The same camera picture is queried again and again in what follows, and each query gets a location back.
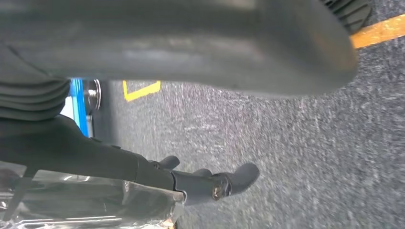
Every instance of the blue frame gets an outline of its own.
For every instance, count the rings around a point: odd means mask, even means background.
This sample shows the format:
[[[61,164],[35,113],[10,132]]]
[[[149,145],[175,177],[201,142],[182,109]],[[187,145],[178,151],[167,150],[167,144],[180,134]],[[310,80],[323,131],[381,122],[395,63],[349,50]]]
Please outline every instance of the blue frame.
[[[72,79],[70,83],[70,96],[73,102],[73,117],[82,133],[88,137],[85,94],[83,90],[83,81],[81,79]]]

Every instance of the wheel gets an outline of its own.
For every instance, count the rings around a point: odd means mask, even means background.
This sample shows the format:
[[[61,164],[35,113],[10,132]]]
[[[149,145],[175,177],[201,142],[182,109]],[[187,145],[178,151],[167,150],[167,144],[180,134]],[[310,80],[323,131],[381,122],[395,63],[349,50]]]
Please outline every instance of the wheel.
[[[90,80],[83,83],[85,88],[86,114],[100,109],[101,105],[101,84],[99,80]]]

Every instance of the clear plastic wrap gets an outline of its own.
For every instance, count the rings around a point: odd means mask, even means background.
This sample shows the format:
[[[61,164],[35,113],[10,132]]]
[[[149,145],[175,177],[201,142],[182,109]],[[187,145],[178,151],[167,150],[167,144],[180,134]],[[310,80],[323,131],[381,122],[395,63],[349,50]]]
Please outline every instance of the clear plastic wrap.
[[[180,192],[44,170],[31,179],[24,172],[0,163],[0,229],[165,229],[183,211]]]

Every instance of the yellow floor marking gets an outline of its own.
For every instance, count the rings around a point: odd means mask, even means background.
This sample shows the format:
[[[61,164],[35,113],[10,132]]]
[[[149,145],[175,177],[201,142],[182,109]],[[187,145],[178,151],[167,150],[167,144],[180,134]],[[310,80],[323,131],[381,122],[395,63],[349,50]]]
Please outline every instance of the yellow floor marking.
[[[141,88],[137,91],[128,93],[128,88],[127,88],[127,81],[122,82],[122,86],[124,87],[124,98],[129,102],[135,99],[139,99],[140,97],[146,96],[148,94],[152,94],[155,92],[160,91],[160,81],[156,81],[156,83],[151,84],[149,86],[146,86],[144,88]]]
[[[356,49],[405,36],[405,14],[362,28],[351,37]]]

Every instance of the carpeted floor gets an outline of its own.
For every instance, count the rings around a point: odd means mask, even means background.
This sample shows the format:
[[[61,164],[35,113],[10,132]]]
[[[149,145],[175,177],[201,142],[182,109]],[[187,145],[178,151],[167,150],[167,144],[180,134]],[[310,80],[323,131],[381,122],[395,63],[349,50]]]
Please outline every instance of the carpeted floor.
[[[373,5],[368,24],[405,13],[404,0]],[[128,103],[112,82],[116,144],[148,159],[176,155],[185,171],[258,164],[249,191],[187,208],[184,229],[405,228],[405,37],[359,56],[354,82],[293,100],[162,82]]]

